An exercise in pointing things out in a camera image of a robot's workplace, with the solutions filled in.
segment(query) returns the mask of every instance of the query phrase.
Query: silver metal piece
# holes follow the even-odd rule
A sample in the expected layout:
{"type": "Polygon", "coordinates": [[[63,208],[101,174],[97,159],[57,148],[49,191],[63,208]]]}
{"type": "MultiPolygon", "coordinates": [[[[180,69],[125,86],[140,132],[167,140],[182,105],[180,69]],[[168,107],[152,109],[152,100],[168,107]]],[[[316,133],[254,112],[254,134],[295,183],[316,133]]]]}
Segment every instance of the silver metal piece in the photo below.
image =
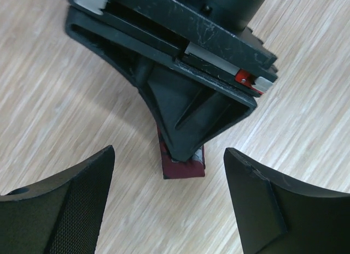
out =
{"type": "Polygon", "coordinates": [[[209,52],[208,50],[190,42],[188,47],[185,50],[185,54],[192,54],[196,57],[207,61],[210,64],[230,73],[231,75],[236,75],[239,71],[239,67],[231,64],[230,62],[222,59],[221,57],[209,52]]]}
{"type": "Polygon", "coordinates": [[[103,15],[101,10],[106,8],[108,0],[74,0],[74,2],[97,15],[103,15]]]}
{"type": "Polygon", "coordinates": [[[268,81],[266,78],[260,76],[255,80],[255,84],[252,85],[252,88],[265,93],[272,85],[273,83],[271,81],[268,81]]]}

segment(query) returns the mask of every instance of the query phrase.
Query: wooden surface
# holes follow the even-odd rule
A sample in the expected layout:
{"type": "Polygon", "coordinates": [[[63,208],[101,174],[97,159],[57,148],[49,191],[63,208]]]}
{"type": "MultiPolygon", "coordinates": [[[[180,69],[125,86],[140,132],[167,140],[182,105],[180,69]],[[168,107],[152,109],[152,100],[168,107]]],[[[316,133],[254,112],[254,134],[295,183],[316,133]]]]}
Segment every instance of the wooden surface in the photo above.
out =
{"type": "Polygon", "coordinates": [[[137,90],[65,35],[66,0],[0,2],[0,193],[112,144],[96,253],[242,253],[226,147],[350,192],[350,0],[266,0],[250,26],[279,57],[279,80],[251,117],[206,144],[205,178],[170,181],[137,90]]]}

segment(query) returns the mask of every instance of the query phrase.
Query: black plastic support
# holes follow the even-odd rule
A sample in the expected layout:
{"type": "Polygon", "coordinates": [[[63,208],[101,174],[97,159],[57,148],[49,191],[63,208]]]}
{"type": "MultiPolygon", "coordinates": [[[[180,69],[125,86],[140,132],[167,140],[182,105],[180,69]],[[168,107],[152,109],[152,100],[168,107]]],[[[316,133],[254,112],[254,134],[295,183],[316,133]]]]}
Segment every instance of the black plastic support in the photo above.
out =
{"type": "Polygon", "coordinates": [[[277,57],[252,30],[220,21],[225,15],[242,26],[264,0],[229,0],[246,6],[235,15],[221,11],[229,7],[222,1],[108,0],[99,15],[69,0],[67,34],[138,88],[177,161],[254,111],[261,91],[237,81],[238,71],[263,88],[277,79],[277,57]]]}
{"type": "Polygon", "coordinates": [[[95,253],[114,168],[114,150],[0,196],[0,252],[95,253]]]}
{"type": "Polygon", "coordinates": [[[244,254],[349,253],[350,194],[313,186],[226,149],[244,254]]]}

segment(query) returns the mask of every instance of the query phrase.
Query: red component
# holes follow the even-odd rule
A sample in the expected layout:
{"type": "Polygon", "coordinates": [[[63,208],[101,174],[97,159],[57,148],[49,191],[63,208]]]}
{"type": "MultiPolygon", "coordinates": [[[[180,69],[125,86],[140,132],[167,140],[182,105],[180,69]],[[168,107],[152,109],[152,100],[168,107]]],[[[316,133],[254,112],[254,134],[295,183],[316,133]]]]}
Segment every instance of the red component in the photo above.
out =
{"type": "Polygon", "coordinates": [[[252,77],[253,77],[253,76],[251,75],[250,72],[245,71],[245,70],[243,70],[243,69],[240,69],[240,70],[237,72],[237,74],[236,74],[235,80],[236,80],[238,83],[240,83],[240,84],[242,84],[242,85],[244,85],[244,86],[249,87],[250,89],[256,91],[256,92],[259,93],[259,94],[264,94],[264,93],[262,93],[262,92],[260,92],[260,91],[258,91],[258,90],[256,90],[256,89],[254,89],[254,88],[252,87],[252,82],[253,82],[252,77]]]}

